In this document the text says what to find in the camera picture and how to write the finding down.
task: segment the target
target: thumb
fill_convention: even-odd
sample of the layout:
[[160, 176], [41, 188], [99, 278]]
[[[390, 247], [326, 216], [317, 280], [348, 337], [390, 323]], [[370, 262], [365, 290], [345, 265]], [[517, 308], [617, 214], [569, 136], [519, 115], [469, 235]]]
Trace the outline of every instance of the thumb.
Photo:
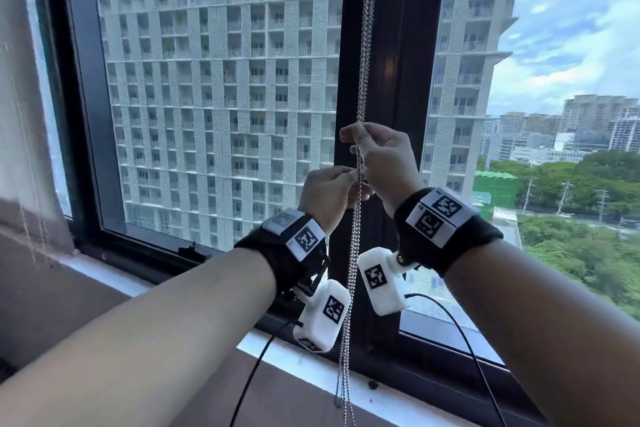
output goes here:
[[351, 127], [351, 133], [353, 134], [353, 140], [355, 140], [360, 153], [364, 157], [367, 152], [372, 151], [378, 147], [371, 134], [364, 128], [364, 125], [360, 122], [356, 122]]
[[341, 188], [346, 190], [351, 189], [351, 186], [356, 184], [358, 180], [358, 172], [354, 169], [353, 171], [345, 172], [344, 174], [340, 174], [336, 179], [336, 183], [340, 185]]

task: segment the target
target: window frame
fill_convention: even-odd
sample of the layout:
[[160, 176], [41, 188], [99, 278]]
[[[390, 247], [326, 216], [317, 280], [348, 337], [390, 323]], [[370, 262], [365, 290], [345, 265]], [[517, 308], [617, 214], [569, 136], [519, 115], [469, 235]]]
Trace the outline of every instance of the window frame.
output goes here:
[[[178, 253], [180, 248], [190, 245], [189, 241], [123, 224], [115, 135], [112, 126], [104, 124], [111, 122], [113, 115], [96, 0], [38, 0], [38, 4], [65, 156], [63, 165], [74, 215], [70, 228], [76, 247], [152, 284], [191, 269], [202, 260]], [[432, 55], [436, 54], [441, 6], [442, 0], [376, 0], [375, 5], [367, 119], [405, 131], [418, 166], [424, 151], [434, 71]], [[340, 48], [336, 129], [355, 120], [361, 31], [362, 0], [343, 0], [340, 40], [357, 43]], [[349, 146], [340, 142], [339, 132], [334, 149], [335, 164], [355, 164]], [[109, 206], [114, 214], [103, 218], [100, 209]], [[346, 213], [330, 246], [329, 275], [343, 284], [352, 214]], [[384, 246], [394, 250], [397, 244], [394, 225], [377, 197], [363, 206], [362, 215], [361, 249]], [[196, 250], [209, 256], [222, 253], [204, 246]], [[373, 312], [361, 279], [357, 281], [355, 297], [351, 333], [353, 371], [471, 422], [499, 425], [485, 386], [451, 323], [409, 311], [410, 315], [402, 320], [403, 332], [400, 313], [380, 318]], [[286, 320], [297, 318], [301, 309], [300, 302], [278, 300], [256, 326], [273, 333]], [[428, 328], [433, 332], [432, 339], [412, 334], [412, 328]], [[467, 334], [480, 353], [486, 350], [486, 341], [479, 333], [468, 330]], [[291, 330], [282, 330], [278, 337], [296, 344]], [[337, 362], [338, 356], [337, 342], [325, 357]], [[482, 363], [508, 425], [533, 426], [543, 422], [508, 370], [498, 362]]]

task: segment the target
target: person's right hand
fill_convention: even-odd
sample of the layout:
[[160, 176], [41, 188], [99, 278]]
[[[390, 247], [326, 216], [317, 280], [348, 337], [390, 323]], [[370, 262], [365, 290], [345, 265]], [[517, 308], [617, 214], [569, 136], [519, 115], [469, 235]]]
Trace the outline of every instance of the person's right hand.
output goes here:
[[353, 142], [360, 149], [365, 178], [391, 218], [407, 197], [425, 188], [406, 133], [377, 123], [356, 122], [340, 129], [340, 140]]

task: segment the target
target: wrist strap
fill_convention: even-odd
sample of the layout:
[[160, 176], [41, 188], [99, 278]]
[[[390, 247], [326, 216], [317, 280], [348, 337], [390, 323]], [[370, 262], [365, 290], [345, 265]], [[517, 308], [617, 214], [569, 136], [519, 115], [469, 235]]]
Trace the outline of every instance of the wrist strap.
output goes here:
[[[324, 232], [313, 217], [300, 213], [299, 218], [287, 224], [287, 212], [291, 210], [284, 210], [274, 217], [282, 215], [280, 222], [274, 218], [264, 221], [234, 246], [262, 254], [273, 271], [277, 294], [289, 291], [299, 283], [306, 284], [321, 271], [327, 258]], [[316, 227], [322, 233], [321, 237], [317, 237]]]
[[467, 250], [503, 237], [473, 206], [443, 188], [412, 194], [398, 206], [394, 221], [404, 261], [418, 262], [441, 277]]

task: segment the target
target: blue sky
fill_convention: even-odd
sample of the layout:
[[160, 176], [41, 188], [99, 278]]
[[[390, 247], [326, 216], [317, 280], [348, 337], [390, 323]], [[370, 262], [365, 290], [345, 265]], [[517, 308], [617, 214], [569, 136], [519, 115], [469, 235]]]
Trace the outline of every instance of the blue sky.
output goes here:
[[640, 0], [516, 0], [487, 113], [562, 112], [596, 93], [640, 98]]

